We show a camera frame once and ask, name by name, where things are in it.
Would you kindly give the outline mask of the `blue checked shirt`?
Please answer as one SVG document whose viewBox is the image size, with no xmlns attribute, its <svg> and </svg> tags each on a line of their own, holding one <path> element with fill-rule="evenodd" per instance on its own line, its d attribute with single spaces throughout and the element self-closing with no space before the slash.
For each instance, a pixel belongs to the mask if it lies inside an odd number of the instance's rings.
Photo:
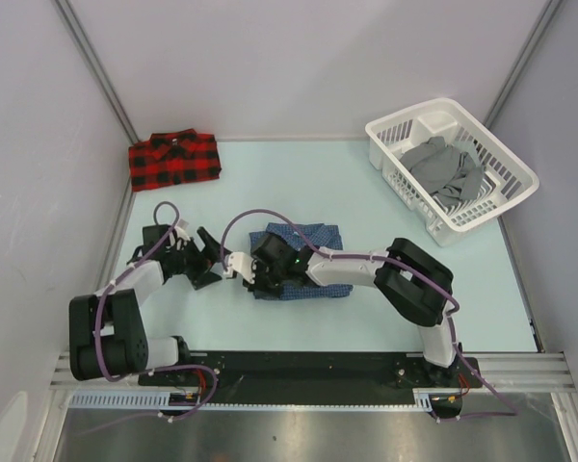
<svg viewBox="0 0 578 462">
<path fill-rule="evenodd" d="M 297 227 L 315 246 L 324 246 L 332 250 L 343 249 L 343 242 L 339 228 L 335 224 L 298 224 Z M 270 222 L 264 231 L 253 231 L 249 233 L 250 247 L 254 248 L 255 244 L 266 232 L 279 235 L 295 250 L 300 250 L 305 246 L 305 242 L 300 237 L 299 233 L 289 224 Z M 352 285 L 346 284 L 335 284 L 326 287 L 296 287 L 288 284 L 283 287 L 279 297 L 265 295 L 263 293 L 255 293 L 254 297 L 256 299 L 276 301 L 297 301 L 313 298 L 343 298 L 349 296 L 353 288 Z"/>
</svg>

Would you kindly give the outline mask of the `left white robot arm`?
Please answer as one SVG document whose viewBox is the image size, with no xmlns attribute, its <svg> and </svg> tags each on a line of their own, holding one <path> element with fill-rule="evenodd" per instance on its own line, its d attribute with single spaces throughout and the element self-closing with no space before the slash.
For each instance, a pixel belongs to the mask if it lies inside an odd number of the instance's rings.
<svg viewBox="0 0 578 462">
<path fill-rule="evenodd" d="M 219 282 L 212 271 L 220 261 L 220 244 L 203 227 L 198 247 L 181 220 L 143 228 L 143 243 L 127 262 L 126 274 L 91 295 L 79 295 L 68 306 L 69 365 L 79 381 L 159 370 L 170 383 L 187 382 L 194 362 L 184 339 L 152 339 L 145 333 L 144 302 L 175 276 L 196 290 Z"/>
</svg>

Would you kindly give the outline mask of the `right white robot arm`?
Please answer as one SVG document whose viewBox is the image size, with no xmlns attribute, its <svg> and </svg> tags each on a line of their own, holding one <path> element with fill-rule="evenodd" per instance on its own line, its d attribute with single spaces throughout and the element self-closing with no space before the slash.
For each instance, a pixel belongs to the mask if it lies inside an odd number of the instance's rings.
<svg viewBox="0 0 578 462">
<path fill-rule="evenodd" d="M 266 232 L 241 257 L 236 271 L 247 289 L 272 298 L 279 298 L 287 286 L 376 289 L 418 328 L 425 374 L 432 384 L 447 386 L 460 374 L 458 341 L 450 322 L 460 308 L 453 297 L 453 274 L 405 238 L 384 249 L 352 253 L 314 244 L 295 249 L 278 234 Z"/>
</svg>

